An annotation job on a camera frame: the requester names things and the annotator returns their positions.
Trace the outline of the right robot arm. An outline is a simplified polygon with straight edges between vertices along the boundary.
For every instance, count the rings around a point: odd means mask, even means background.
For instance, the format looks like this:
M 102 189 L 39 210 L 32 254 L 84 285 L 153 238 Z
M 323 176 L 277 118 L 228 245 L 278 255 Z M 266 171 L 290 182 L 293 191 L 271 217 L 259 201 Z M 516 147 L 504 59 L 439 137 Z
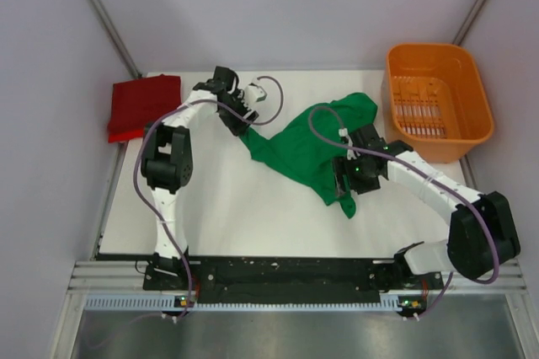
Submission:
M 424 274 L 455 271 L 468 280 L 491 283 L 500 266 L 521 252 L 508 199 L 485 194 L 456 182 L 427 163 L 406 142 L 386 142 L 373 125 L 338 130 L 338 147 L 346 154 L 334 159 L 340 194 L 361 195 L 380 188 L 380 180 L 405 187 L 445 222 L 446 238 L 419 242 L 399 251 L 395 282 L 414 287 Z

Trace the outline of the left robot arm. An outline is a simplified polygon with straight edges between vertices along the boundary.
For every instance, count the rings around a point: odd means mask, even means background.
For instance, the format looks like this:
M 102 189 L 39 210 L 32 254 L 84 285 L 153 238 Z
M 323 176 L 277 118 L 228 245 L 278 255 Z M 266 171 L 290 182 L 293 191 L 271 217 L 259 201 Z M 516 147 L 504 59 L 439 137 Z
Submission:
M 207 118 L 219 115 L 234 136 L 243 134 L 259 114 L 254 104 L 267 93 L 258 79 L 239 88 L 237 74 L 227 67 L 216 67 L 213 77 L 197 83 L 186 100 L 144 132 L 136 163 L 151 190 L 152 200 L 143 202 L 156 215 L 157 241 L 152 268 L 162 272 L 172 288 L 185 287 L 191 269 L 182 259 L 188 242 L 178 223 L 179 190 L 190 181 L 194 170 L 191 135 Z

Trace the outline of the green t shirt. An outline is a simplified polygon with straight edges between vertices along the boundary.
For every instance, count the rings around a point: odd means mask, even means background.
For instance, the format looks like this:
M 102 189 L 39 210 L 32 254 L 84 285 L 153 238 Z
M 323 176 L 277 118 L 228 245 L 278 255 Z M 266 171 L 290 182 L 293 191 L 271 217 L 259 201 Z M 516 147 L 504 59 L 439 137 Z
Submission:
M 339 115 L 348 131 L 373 123 L 378 111 L 376 103 L 363 93 L 352 93 L 326 105 Z M 327 206 L 339 203 L 344 215 L 351 219 L 356 214 L 355 200 L 349 193 L 336 196 L 332 167 L 332 160 L 344 157 L 346 151 L 327 144 L 312 133 L 308 125 L 311 110 L 305 109 L 270 138 L 250 128 L 240 139 L 252 160 L 310 188 Z

